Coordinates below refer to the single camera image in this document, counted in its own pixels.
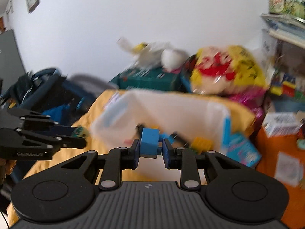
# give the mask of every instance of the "yellow tablecloth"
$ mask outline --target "yellow tablecloth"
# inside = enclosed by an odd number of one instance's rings
[[[83,127],[90,128],[92,122],[103,112],[103,108],[108,102],[108,100],[112,97],[115,93],[113,90],[107,90],[103,92],[98,99],[94,102],[91,106],[89,112],[82,116],[78,122],[74,124],[74,126],[82,125]],[[216,96],[202,96],[202,95],[195,95],[195,94],[185,94],[185,93],[177,93],[178,95],[183,96],[193,96],[197,99],[208,99],[215,102],[222,103],[225,105],[231,112],[231,123],[232,123],[232,133],[241,131],[244,132],[246,135],[250,135],[253,131],[252,125],[255,121],[255,115],[243,105],[240,105],[236,102],[229,101],[224,98],[216,97]],[[107,154],[107,148],[105,147],[104,143],[89,137],[87,139],[87,146],[84,149],[61,149],[57,152],[51,161],[38,161],[34,164],[34,166],[30,169],[30,171],[26,174],[25,177],[29,177],[35,173],[43,171],[47,168],[50,168],[56,164],[59,164],[65,160],[68,160],[72,157],[75,157],[85,151],[89,150],[96,150],[98,154]],[[152,180],[148,177],[141,176],[134,171],[127,169],[122,172],[122,180],[129,180],[129,181],[157,181]],[[18,217],[16,212],[12,206],[9,205],[7,209],[7,214],[9,217],[9,224],[12,226],[14,223],[18,221]]]

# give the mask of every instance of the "gray cabinet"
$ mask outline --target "gray cabinet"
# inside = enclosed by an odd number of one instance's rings
[[[14,31],[0,34],[0,79],[3,80],[2,92],[6,91],[18,78],[25,74]]]

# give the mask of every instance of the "orange table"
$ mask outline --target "orange table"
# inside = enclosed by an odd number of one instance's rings
[[[262,159],[256,170],[274,177],[278,153],[283,152],[298,158],[305,164],[305,151],[297,148],[295,135],[267,138],[265,131],[261,129],[256,138],[256,146],[262,154]],[[291,229],[305,227],[305,189],[286,185],[289,192],[289,204],[282,217],[282,222]]]

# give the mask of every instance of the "ribbed gray surface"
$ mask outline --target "ribbed gray surface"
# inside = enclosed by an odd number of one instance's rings
[[[212,213],[199,194],[179,189],[175,182],[123,182],[120,189],[101,192],[79,217],[54,225],[19,221],[13,229],[281,229],[274,221],[245,226]]]

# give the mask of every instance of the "white plastic bin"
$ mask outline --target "white plastic bin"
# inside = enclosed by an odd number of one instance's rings
[[[196,95],[128,91],[94,121],[91,133],[111,150],[123,146],[125,140],[133,139],[136,126],[143,123],[158,125],[167,134],[176,131],[189,142],[195,137],[211,139],[215,151],[227,153],[231,127],[229,110],[222,104],[199,99]],[[140,158],[135,171],[160,181],[180,180],[180,171],[165,169],[162,156],[157,159]],[[199,173],[204,182],[203,171]]]

